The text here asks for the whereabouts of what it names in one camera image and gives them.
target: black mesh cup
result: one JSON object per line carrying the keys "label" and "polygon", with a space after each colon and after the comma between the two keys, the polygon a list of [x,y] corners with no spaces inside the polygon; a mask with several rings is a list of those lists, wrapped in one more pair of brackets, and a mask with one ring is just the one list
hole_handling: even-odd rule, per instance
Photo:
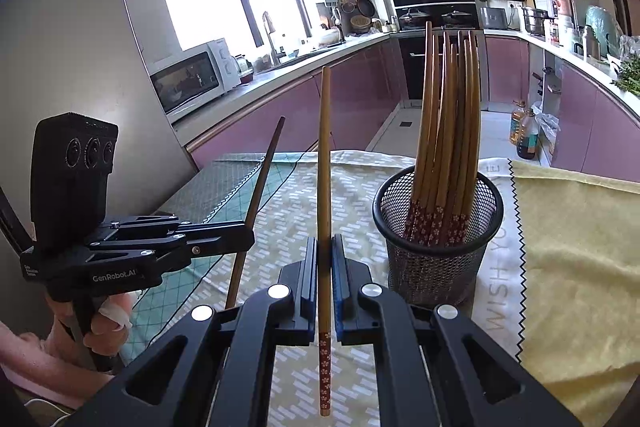
{"label": "black mesh cup", "polygon": [[460,304],[473,288],[486,245],[502,223],[500,192],[478,172],[464,241],[455,247],[425,247],[404,238],[414,169],[389,178],[373,201],[373,221],[386,240],[389,288],[409,304],[426,308]]}

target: soy sauce bottle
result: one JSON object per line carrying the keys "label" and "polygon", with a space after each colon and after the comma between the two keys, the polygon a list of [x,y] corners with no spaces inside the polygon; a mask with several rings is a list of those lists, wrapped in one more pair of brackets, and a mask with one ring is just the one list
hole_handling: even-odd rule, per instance
{"label": "soy sauce bottle", "polygon": [[536,157],[536,149],[538,147],[538,134],[540,126],[536,121],[533,110],[529,109],[524,117],[520,120],[520,129],[518,131],[518,144],[516,151],[518,156],[524,160],[532,160]]}

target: countertop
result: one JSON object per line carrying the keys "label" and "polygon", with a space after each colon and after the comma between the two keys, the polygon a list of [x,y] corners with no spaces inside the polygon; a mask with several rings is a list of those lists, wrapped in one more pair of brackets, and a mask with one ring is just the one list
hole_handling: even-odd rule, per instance
{"label": "countertop", "polygon": [[[420,37],[424,34],[425,32],[423,30],[416,30],[415,32],[366,35],[345,42],[341,46],[336,46],[324,54],[309,57],[307,60],[302,60],[290,67],[260,73],[256,75],[256,78],[254,78],[251,83],[235,87],[220,98],[213,100],[181,120],[178,120],[174,124],[178,140],[182,146],[187,145],[202,133],[225,120],[225,118],[230,117],[243,107],[254,103],[271,91],[285,86],[303,75],[312,73],[322,66],[340,60],[347,55],[391,38]],[[575,55],[564,48],[549,44],[543,39],[523,32],[514,30],[484,30],[484,34],[488,36],[519,38],[553,53],[556,57],[562,58],[562,60],[567,61],[573,67],[590,76],[595,82],[607,89],[613,96],[619,99],[631,113],[636,115],[636,118],[640,121],[640,98],[627,91],[618,89],[611,84],[611,81],[615,79],[612,71],[598,69],[596,66],[585,62],[580,55]]]}
{"label": "countertop", "polygon": [[577,70],[590,76],[595,82],[599,83],[602,87],[607,89],[613,96],[620,100],[628,110],[638,118],[640,121],[640,98],[636,95],[623,91],[614,86],[611,81],[617,79],[616,74],[608,67],[603,66],[603,69],[599,69],[596,66],[586,62],[581,55],[576,55],[565,48],[555,46],[546,42],[544,39],[513,30],[484,30],[485,35],[503,36],[503,37],[517,37],[524,41],[535,44],[540,48],[554,54],[558,58],[562,58],[569,64],[571,64]]}
{"label": "countertop", "polygon": [[347,41],[341,46],[336,46],[326,53],[302,60],[290,67],[257,74],[249,84],[235,87],[220,98],[212,100],[207,105],[203,105],[174,123],[175,133],[180,145],[187,145],[202,133],[225,120],[225,118],[230,117],[233,113],[254,103],[271,91],[289,84],[292,80],[316,71],[322,66],[340,60],[347,55],[386,41],[388,38],[388,34],[382,33],[362,36]]}

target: silver screw head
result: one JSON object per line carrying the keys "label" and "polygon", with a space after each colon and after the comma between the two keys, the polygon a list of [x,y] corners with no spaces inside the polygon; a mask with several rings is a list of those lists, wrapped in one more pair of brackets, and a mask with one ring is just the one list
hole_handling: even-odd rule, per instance
{"label": "silver screw head", "polygon": [[455,319],[458,316],[458,309],[451,304],[438,306],[438,315],[443,319]]}
{"label": "silver screw head", "polygon": [[360,291],[367,297],[377,297],[382,293],[382,287],[378,284],[370,282],[360,288]]}
{"label": "silver screw head", "polygon": [[289,292],[289,287],[284,284],[274,284],[267,290],[267,293],[272,299],[283,299],[289,295]]}
{"label": "silver screw head", "polygon": [[198,306],[191,311],[191,318],[198,322],[206,321],[211,315],[213,315],[213,308],[206,305]]}

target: yellow towel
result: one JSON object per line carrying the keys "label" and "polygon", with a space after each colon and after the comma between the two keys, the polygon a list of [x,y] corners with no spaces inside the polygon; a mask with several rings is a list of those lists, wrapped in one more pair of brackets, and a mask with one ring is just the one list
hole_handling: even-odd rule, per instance
{"label": "yellow towel", "polygon": [[640,184],[512,169],[526,254],[520,360],[585,427],[602,427],[640,373]]}

